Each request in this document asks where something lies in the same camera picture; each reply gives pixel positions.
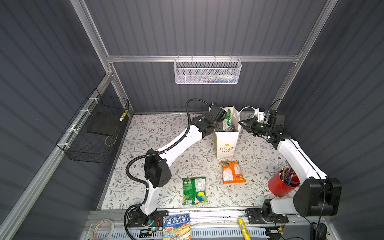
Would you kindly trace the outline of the green snack bag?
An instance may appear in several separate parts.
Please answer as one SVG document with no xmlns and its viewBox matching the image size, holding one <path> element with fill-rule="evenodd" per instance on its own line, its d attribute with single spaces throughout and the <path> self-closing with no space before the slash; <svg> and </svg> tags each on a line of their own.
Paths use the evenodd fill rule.
<svg viewBox="0 0 384 240">
<path fill-rule="evenodd" d="M 183 178 L 183 205 L 196 205 L 208 202 L 206 178 Z"/>
<path fill-rule="evenodd" d="M 232 132 L 232 111 L 228 109 L 223 120 L 223 132 Z"/>
</svg>

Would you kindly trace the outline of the white paper bag floral print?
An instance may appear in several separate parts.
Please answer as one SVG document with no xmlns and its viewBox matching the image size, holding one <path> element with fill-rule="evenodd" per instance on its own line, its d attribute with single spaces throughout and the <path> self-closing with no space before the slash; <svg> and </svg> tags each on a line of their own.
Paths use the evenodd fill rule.
<svg viewBox="0 0 384 240">
<path fill-rule="evenodd" d="M 214 145 L 217 159 L 232 159 L 237 146 L 237 141 L 242 130 L 242 126 L 239 125 L 241 120 L 241 112 L 246 109 L 253 110 L 253 117 L 255 117 L 255 109 L 252 106 L 247 106 L 238 111 L 235 107 L 224 107 L 225 111 L 231 109 L 232 111 L 232 132 L 215 131 L 214 132 Z"/>
</svg>

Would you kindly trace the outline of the orange snack bag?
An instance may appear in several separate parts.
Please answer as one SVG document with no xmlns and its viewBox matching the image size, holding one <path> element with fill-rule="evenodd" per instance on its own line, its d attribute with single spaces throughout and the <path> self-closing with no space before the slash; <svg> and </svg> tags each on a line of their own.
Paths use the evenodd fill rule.
<svg viewBox="0 0 384 240">
<path fill-rule="evenodd" d="M 238 162 L 222 161 L 220 163 L 223 169 L 223 184 L 245 183 L 241 166 Z"/>
</svg>

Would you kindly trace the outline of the green snack bag front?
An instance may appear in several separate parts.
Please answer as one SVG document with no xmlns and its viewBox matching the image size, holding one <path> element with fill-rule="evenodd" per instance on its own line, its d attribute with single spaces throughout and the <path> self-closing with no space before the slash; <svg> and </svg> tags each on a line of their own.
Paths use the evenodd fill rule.
<svg viewBox="0 0 384 240">
<path fill-rule="evenodd" d="M 206 178 L 183 178 L 183 205 L 196 205 L 208 202 Z"/>
</svg>

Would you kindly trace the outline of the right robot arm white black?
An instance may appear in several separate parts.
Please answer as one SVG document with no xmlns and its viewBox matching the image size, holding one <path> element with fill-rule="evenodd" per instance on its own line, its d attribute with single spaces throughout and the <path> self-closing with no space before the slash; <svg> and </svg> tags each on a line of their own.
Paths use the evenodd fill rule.
<svg viewBox="0 0 384 240">
<path fill-rule="evenodd" d="M 276 125 L 275 116 L 270 115 L 267 123 L 257 117 L 242 120 L 243 129 L 256 137 L 266 137 L 267 141 L 282 154 L 300 187 L 292 198 L 265 201 L 269 213 L 276 215 L 334 216 L 338 212 L 342 184 L 338 179 L 329 178 L 307 156 L 296 138 L 286 132 L 284 126 Z"/>
</svg>

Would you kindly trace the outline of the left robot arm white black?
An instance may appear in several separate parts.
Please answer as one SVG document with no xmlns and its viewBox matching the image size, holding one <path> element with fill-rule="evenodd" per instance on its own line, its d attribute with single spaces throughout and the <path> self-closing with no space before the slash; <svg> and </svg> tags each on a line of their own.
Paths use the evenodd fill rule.
<svg viewBox="0 0 384 240">
<path fill-rule="evenodd" d="M 164 147 L 147 151 L 144 171 L 147 183 L 146 195 L 138 211 L 145 217 L 151 216 L 157 210 L 157 202 L 161 188 L 172 178 L 170 167 L 175 160 L 189 147 L 216 131 L 220 122 L 225 118 L 226 111 L 210 104 L 209 112 L 191 118 L 187 112 L 187 128 L 174 140 Z"/>
</svg>

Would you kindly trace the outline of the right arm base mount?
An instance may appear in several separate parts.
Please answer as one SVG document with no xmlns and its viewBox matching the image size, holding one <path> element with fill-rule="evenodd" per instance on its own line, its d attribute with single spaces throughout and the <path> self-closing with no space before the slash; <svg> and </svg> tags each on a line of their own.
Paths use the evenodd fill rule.
<svg viewBox="0 0 384 240">
<path fill-rule="evenodd" d="M 250 224 L 287 224 L 289 219 L 287 216 L 267 213 L 262 208 L 247 208 L 245 209 Z"/>
</svg>

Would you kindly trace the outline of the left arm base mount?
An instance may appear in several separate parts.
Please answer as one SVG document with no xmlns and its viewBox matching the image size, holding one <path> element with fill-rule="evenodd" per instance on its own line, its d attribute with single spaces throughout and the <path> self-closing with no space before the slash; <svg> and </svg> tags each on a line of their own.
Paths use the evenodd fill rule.
<svg viewBox="0 0 384 240">
<path fill-rule="evenodd" d="M 169 215 L 168 211 L 161 211 L 161 210 L 155 210 L 150 215 L 145 215 L 144 213 L 139 210 L 138 212 L 136 210 L 130 212 L 128 214 L 128 222 L 127 226 L 129 228 L 133 227 L 162 227 L 163 224 L 161 223 L 160 219 L 162 220 L 164 217 L 167 217 Z"/>
</svg>

